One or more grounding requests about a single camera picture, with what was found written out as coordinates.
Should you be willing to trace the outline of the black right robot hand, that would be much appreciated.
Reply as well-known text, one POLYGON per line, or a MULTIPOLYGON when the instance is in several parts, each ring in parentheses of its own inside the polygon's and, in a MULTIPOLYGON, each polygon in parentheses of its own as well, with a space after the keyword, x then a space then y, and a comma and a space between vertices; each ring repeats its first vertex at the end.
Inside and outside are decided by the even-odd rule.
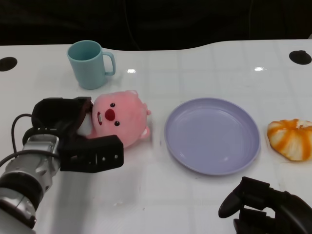
POLYGON ((242 177, 222 202, 218 216, 233 220, 237 234, 310 234, 312 208, 300 197, 281 192, 269 183, 242 177))

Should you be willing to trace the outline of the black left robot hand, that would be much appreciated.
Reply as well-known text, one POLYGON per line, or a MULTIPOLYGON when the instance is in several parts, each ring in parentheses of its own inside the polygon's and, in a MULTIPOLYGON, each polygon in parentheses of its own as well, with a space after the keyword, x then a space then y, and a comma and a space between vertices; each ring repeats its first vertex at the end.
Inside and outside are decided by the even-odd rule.
POLYGON ((61 171, 98 173, 124 164, 123 144, 116 135, 88 139, 78 133, 92 108, 90 97, 50 97, 33 108, 32 133, 59 138, 61 171))

